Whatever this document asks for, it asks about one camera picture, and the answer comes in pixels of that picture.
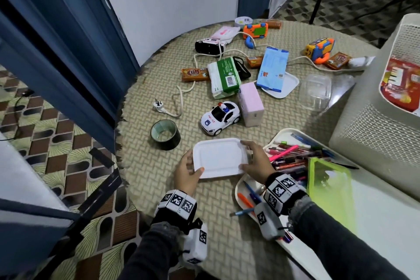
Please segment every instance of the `hand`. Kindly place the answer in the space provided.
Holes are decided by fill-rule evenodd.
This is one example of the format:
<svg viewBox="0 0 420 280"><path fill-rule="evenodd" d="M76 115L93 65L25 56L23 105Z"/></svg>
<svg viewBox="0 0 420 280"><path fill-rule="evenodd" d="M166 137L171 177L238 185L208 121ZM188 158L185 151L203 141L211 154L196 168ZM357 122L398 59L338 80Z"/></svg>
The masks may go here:
<svg viewBox="0 0 420 280"><path fill-rule="evenodd" d="M175 175L173 177L174 188L183 191L192 197L197 188L198 180L203 172L204 167L200 167L194 172L192 149L189 150L182 156L176 167Z"/></svg>
<svg viewBox="0 0 420 280"><path fill-rule="evenodd" d="M254 178L257 182L265 184L267 178L275 172L273 166L271 166L270 160L266 155L263 148L248 140L241 140L241 143L245 146L248 146L252 152L252 164L241 164L239 168L244 170L249 176Z"/></svg>

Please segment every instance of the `round woven mat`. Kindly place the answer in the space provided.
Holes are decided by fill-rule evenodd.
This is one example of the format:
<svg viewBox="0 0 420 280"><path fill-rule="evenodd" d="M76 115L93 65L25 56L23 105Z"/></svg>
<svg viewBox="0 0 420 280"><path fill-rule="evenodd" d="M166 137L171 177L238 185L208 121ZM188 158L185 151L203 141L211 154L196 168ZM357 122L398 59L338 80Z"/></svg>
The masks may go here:
<svg viewBox="0 0 420 280"><path fill-rule="evenodd" d="M153 214L157 203L172 185L172 175L182 155L201 140L211 140L199 126L203 113L209 111L218 100L211 96L210 82L197 82L194 89L184 94L184 113L179 118L153 111L155 98L162 100L165 108L176 113L179 108L179 94L175 85L183 89L191 83L181 84L181 69L194 67L194 43L207 38L222 24L198 28L182 34L152 58L143 75L128 90L122 109L121 121L117 127L117 156L123 177L129 183L129 197L139 211ZM289 51L289 59L301 55L305 46L322 37L335 38L333 53L343 52L352 57L372 56L377 49L343 33L324 27L297 22L283 22L280 30L270 29L266 39L257 39L257 44L270 44ZM244 40L237 36L227 49L239 49L249 56L262 55L264 47L251 50ZM215 61L210 57L198 57L199 67L206 67ZM256 79L257 70L249 81ZM321 73L304 60L293 62L287 72L300 81L307 74ZM321 117L302 108L298 101L299 87L286 98L278 100L258 90L265 113L260 126L246 128L243 121L223 130L217 138L235 137L253 140L266 145L283 128L297 128L324 144L334 130L347 97L343 97L333 108ZM151 126L160 119L175 121L181 134L181 143L170 151L155 148L150 139ZM282 248L275 242L265 241L260 230L249 217L229 217L240 210L233 195L239 176L213 181L199 182L195 198L200 217L208 225L208 254L202 267L215 277L227 279L263 279L281 275L292 279L291 270Z"/></svg>

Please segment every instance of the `green packet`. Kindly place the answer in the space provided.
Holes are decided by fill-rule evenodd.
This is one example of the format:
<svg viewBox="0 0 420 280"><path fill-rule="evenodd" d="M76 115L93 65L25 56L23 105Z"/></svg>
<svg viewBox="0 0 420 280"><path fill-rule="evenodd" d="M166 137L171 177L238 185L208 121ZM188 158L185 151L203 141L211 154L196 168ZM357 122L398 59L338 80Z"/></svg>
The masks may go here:
<svg viewBox="0 0 420 280"><path fill-rule="evenodd" d="M239 92L241 79L232 57L207 65L211 79L211 92L216 99L226 98Z"/></svg>

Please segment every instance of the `pink box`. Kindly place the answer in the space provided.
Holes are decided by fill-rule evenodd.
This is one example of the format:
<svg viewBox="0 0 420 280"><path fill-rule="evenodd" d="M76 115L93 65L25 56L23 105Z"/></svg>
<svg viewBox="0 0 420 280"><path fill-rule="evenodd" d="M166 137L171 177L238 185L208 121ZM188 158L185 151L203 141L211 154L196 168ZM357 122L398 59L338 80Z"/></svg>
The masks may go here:
<svg viewBox="0 0 420 280"><path fill-rule="evenodd" d="M245 126L258 126L263 120L264 106L254 82L239 86L239 105Z"/></svg>

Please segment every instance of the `black and white toy car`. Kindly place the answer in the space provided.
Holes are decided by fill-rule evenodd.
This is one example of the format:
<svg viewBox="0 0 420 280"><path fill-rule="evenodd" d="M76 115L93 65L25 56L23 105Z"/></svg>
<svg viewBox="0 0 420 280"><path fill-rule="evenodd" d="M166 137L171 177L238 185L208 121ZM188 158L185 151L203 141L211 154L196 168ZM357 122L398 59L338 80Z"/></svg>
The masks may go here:
<svg viewBox="0 0 420 280"><path fill-rule="evenodd" d="M218 135L233 123L238 123L241 113L234 102L219 102L213 110L205 113L201 118L201 126L209 135Z"/></svg>

